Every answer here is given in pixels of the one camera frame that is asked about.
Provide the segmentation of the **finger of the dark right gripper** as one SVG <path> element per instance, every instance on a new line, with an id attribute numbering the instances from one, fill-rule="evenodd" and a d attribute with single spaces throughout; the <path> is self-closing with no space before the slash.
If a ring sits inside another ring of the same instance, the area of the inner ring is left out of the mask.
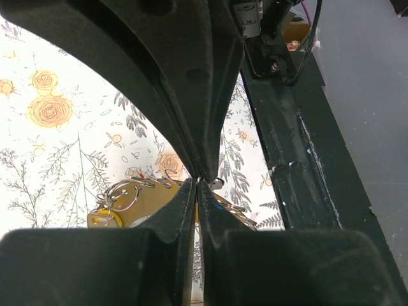
<path id="1" fill-rule="evenodd" d="M 198 177 L 157 65 L 101 1 L 1 1 L 1 16 L 67 51 L 121 91 Z"/>

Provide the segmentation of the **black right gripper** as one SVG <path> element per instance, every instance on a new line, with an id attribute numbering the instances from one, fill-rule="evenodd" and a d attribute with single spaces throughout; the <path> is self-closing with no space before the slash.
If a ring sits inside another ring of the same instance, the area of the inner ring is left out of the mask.
<path id="1" fill-rule="evenodd" d="M 253 78 L 289 78 L 281 33 L 296 1 L 139 1 L 138 38 L 161 72 L 180 125 L 190 171 L 218 172 L 221 128 L 244 56 Z"/>

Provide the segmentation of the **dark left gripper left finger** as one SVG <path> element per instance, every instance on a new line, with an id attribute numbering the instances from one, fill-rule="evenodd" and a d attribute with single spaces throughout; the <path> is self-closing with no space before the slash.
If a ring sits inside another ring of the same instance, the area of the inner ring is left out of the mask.
<path id="1" fill-rule="evenodd" d="M 134 228 L 18 229 L 1 240 L 2 305 L 189 305 L 195 181 Z"/>

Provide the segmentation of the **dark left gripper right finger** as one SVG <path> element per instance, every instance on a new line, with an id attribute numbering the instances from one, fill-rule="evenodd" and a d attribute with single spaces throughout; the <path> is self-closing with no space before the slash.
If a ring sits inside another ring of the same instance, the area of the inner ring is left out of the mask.
<path id="1" fill-rule="evenodd" d="M 342 229 L 254 231 L 197 186 L 205 305 L 405 305 L 372 241 Z"/>

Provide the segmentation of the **yellow key tag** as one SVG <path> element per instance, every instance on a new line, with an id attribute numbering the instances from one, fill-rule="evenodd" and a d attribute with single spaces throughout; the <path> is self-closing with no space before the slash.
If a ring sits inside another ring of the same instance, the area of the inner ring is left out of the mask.
<path id="1" fill-rule="evenodd" d="M 120 217 L 107 209 L 93 210 L 87 214 L 88 228 L 121 228 Z"/>

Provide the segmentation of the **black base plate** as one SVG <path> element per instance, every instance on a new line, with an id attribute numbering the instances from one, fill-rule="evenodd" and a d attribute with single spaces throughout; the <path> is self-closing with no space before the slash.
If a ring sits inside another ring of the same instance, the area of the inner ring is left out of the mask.
<path id="1" fill-rule="evenodd" d="M 359 231 L 376 246 L 402 302 L 407 289 L 324 94 L 315 59 L 292 87 L 241 76 L 286 230 Z"/>

